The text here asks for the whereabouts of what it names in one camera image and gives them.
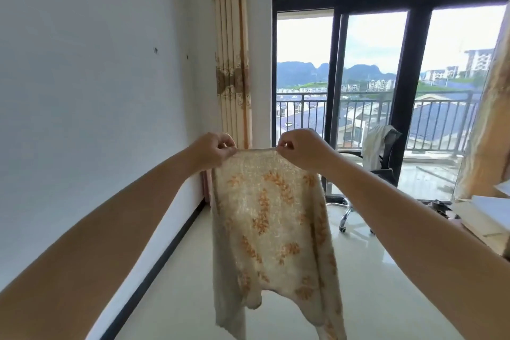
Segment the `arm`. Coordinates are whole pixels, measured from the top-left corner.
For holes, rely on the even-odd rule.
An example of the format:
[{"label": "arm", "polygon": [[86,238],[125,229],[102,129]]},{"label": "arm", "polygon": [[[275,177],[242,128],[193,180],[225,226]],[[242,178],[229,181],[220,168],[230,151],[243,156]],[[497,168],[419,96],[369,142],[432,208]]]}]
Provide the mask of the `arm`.
[{"label": "arm", "polygon": [[0,338],[84,339],[184,181],[235,151],[208,133],[79,221],[0,292]]},{"label": "arm", "polygon": [[406,276],[466,340],[508,339],[510,264],[506,260],[341,157],[315,132],[284,133],[278,145],[284,158],[326,176],[342,190]]}]

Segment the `cloth on chair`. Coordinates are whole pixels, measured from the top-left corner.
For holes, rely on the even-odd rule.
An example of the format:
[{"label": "cloth on chair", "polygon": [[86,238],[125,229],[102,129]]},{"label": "cloth on chair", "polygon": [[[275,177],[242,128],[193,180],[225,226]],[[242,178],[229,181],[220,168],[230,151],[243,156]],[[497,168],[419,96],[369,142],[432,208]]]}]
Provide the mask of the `cloth on chair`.
[{"label": "cloth on chair", "polygon": [[383,153],[386,135],[392,129],[394,128],[391,125],[376,125],[368,131],[361,150],[364,168],[369,171],[375,171],[381,168],[379,156]]},{"label": "cloth on chair", "polygon": [[346,339],[318,176],[275,150],[245,150],[211,180],[216,324],[246,339],[244,307],[257,309],[269,290],[294,301],[319,339]]}]

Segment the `hand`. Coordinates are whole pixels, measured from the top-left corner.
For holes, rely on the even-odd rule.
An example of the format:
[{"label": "hand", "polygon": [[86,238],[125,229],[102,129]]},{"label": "hand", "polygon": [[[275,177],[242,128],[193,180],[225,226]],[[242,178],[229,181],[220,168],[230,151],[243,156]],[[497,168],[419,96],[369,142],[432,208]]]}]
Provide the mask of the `hand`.
[{"label": "hand", "polygon": [[296,129],[280,137],[278,153],[294,165],[307,171],[322,174],[328,160],[336,155],[324,139],[311,129]]},{"label": "hand", "polygon": [[228,133],[209,132],[199,137],[185,150],[194,172],[219,167],[237,152],[236,143]]}]

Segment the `balcony railing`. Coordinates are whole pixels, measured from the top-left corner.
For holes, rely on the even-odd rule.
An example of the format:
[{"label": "balcony railing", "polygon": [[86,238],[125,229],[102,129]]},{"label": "balcony railing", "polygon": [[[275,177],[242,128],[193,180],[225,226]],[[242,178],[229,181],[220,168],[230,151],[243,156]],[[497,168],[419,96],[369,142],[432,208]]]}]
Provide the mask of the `balcony railing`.
[{"label": "balcony railing", "polygon": [[[337,148],[361,149],[367,131],[389,123],[393,92],[341,93]],[[463,154],[480,99],[473,91],[417,92],[406,150]],[[326,93],[277,93],[277,137],[298,128],[324,134]]]}]

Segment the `balcony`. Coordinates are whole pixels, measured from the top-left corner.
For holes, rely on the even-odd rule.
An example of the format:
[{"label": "balcony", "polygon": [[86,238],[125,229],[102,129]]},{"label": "balcony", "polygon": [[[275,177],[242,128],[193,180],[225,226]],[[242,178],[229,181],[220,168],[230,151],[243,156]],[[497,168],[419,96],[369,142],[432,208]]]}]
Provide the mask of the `balcony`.
[{"label": "balcony", "polygon": [[[367,131],[388,124],[392,92],[341,93],[337,150],[361,150]],[[480,92],[418,92],[406,140],[399,189],[417,199],[450,200],[476,117]],[[324,134],[326,93],[278,93],[277,138],[311,128]],[[339,193],[333,188],[332,193]]]}]

